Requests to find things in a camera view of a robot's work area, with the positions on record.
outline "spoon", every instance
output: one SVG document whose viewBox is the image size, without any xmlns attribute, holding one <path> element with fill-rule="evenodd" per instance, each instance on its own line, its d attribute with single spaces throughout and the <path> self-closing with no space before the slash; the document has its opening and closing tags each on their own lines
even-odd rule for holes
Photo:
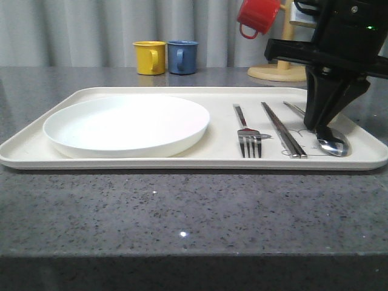
<svg viewBox="0 0 388 291">
<path fill-rule="evenodd" d="M 283 101 L 294 112 L 304 117 L 306 114 L 302 109 L 294 104 Z M 316 139 L 321 146 L 321 149 L 333 156 L 347 156 L 350 152 L 350 144 L 347 138 L 339 131 L 331 129 L 325 125 L 319 125 L 315 129 Z"/>
</svg>

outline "gray granite countertop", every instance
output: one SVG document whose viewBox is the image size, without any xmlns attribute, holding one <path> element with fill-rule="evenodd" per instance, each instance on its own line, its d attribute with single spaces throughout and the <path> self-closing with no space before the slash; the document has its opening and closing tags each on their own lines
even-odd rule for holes
<svg viewBox="0 0 388 291">
<path fill-rule="evenodd" d="M 140 76 L 130 68 L 3 67 L 0 143 L 89 87 L 306 87 L 261 81 L 246 70 Z M 388 144 L 388 81 L 370 81 L 344 112 Z M 0 166 L 3 259 L 376 255 L 386 272 L 387 230 L 387 166 L 367 172 Z"/>
</svg>

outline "red mug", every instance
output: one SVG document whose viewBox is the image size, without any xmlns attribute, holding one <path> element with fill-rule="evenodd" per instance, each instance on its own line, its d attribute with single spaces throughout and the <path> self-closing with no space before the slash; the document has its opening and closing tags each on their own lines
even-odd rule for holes
<svg viewBox="0 0 388 291">
<path fill-rule="evenodd" d="M 237 16 L 240 33 L 247 39 L 254 39 L 259 32 L 266 34 L 280 9 L 279 0 L 244 0 Z M 253 36 L 243 32 L 243 25 L 256 30 Z"/>
</svg>

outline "green light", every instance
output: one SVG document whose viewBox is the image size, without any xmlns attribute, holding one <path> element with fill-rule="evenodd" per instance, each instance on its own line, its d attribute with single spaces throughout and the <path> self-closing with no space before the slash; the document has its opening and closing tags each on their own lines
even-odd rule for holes
<svg viewBox="0 0 388 291">
<path fill-rule="evenodd" d="M 377 30 L 377 27 L 376 27 L 376 26 L 373 26 L 373 25 L 370 25 L 370 26 L 367 26 L 366 29 L 369 29 L 369 30 Z"/>
</svg>

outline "countertop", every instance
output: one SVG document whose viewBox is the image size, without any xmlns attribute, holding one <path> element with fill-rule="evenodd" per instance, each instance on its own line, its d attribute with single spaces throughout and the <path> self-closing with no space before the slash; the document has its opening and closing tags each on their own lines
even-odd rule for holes
<svg viewBox="0 0 388 291">
<path fill-rule="evenodd" d="M 306 88 L 305 82 L 263 81 L 246 71 L 141 76 L 134 68 L 3 67 L 0 144 L 89 87 Z M 369 81 L 369 91 L 344 113 L 388 144 L 388 81 Z M 125 290 L 133 274 L 129 265 L 136 266 L 132 283 L 138 290 L 388 290 L 388 168 L 22 171 L 0 166 L 0 290 Z M 140 273 L 145 277 L 139 279 Z"/>
</svg>

